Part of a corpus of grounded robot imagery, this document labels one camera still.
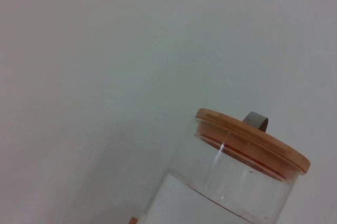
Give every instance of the clear glass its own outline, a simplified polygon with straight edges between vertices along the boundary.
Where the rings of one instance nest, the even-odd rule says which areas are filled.
[[[253,160],[224,153],[225,143],[202,139],[200,122],[193,122],[138,224],[274,224],[298,173],[280,179]],[[224,139],[237,138],[217,130]]]

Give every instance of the white wall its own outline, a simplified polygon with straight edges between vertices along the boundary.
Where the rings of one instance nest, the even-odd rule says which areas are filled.
[[[1,223],[139,216],[199,107],[312,161],[278,223],[337,223],[336,0],[0,6]]]

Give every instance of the bamboo lid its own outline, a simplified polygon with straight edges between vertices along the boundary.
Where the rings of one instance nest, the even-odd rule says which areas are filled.
[[[298,172],[304,174],[310,167],[310,161],[301,153],[264,132],[267,118],[257,113],[252,112],[242,122],[201,108],[195,117],[201,121],[198,131],[202,140],[219,150],[224,146],[222,152],[269,176],[271,172],[273,177],[284,180]]]

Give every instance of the lid handle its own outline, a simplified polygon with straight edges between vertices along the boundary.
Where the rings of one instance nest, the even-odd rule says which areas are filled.
[[[242,122],[251,125],[263,132],[267,129],[269,119],[257,112],[250,112]]]

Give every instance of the glass jar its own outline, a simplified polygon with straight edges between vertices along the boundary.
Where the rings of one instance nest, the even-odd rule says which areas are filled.
[[[268,119],[243,122],[199,109],[137,224],[274,224],[310,162],[266,134]]]

